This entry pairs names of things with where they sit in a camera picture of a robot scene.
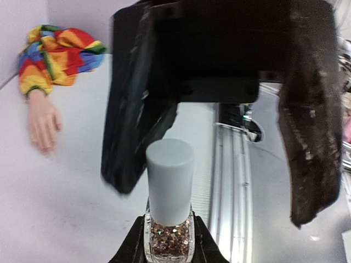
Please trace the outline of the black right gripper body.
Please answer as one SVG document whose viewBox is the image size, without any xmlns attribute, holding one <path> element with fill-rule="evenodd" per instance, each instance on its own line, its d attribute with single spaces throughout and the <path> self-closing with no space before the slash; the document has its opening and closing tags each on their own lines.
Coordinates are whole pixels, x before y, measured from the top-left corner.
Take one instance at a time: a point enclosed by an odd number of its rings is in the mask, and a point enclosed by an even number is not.
<svg viewBox="0 0 351 263">
<path fill-rule="evenodd" d="M 337 85 L 326 1 L 140 1 L 112 17 L 112 100 L 247 103 Z"/>
</svg>

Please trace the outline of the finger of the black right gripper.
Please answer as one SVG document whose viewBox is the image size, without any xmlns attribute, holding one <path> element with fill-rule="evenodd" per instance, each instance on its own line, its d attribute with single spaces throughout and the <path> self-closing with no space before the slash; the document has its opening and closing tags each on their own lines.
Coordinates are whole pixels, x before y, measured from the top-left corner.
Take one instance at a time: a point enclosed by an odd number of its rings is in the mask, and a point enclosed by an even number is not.
<svg viewBox="0 0 351 263">
<path fill-rule="evenodd" d="M 291 60 L 279 92 L 279 129 L 290 167 L 291 222 L 308 224 L 341 187 L 342 110 L 333 23 L 291 18 Z"/>
<path fill-rule="evenodd" d="M 101 176 L 122 195 L 133 191 L 144 172 L 146 148 L 163 138 L 177 115 L 155 25 L 149 10 L 120 10 L 114 15 Z"/>
</svg>

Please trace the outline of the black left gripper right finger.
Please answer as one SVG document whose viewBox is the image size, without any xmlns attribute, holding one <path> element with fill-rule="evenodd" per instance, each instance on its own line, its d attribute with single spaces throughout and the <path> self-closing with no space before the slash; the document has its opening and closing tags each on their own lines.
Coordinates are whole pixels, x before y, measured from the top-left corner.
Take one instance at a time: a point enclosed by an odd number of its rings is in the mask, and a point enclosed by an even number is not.
<svg viewBox="0 0 351 263">
<path fill-rule="evenodd" d="M 194 263 L 229 263 L 221 254 L 202 218 L 200 216 L 194 216 Z"/>
</svg>

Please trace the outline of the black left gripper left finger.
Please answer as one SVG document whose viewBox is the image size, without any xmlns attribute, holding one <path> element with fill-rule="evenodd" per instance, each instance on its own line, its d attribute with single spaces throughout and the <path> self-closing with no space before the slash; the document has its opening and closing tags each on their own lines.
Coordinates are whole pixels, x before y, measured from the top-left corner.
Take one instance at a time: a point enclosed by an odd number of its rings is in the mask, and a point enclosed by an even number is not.
<svg viewBox="0 0 351 263">
<path fill-rule="evenodd" d="M 144 216 L 136 218 L 117 253 L 109 263 L 144 263 Z"/>
</svg>

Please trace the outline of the glitter nail polish bottle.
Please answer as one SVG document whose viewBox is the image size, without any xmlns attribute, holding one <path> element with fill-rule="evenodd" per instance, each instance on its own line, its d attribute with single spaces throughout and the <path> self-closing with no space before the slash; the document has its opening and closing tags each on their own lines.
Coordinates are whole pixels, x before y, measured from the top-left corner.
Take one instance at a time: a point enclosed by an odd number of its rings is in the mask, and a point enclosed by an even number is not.
<svg viewBox="0 0 351 263">
<path fill-rule="evenodd" d="M 163 226 L 154 221 L 149 205 L 144 215 L 144 254 L 146 262 L 191 262 L 195 252 L 194 213 L 179 225 Z"/>
</svg>

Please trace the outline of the white nail polish cap brush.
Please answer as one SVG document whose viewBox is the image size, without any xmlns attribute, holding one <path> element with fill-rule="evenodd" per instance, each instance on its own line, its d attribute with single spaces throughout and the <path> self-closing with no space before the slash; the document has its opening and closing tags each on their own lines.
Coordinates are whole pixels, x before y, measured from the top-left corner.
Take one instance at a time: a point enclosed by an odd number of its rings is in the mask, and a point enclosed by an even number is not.
<svg viewBox="0 0 351 263">
<path fill-rule="evenodd" d="M 162 139 L 146 150 L 149 208 L 163 226 L 182 224 L 190 215 L 194 150 L 185 141 Z"/>
</svg>

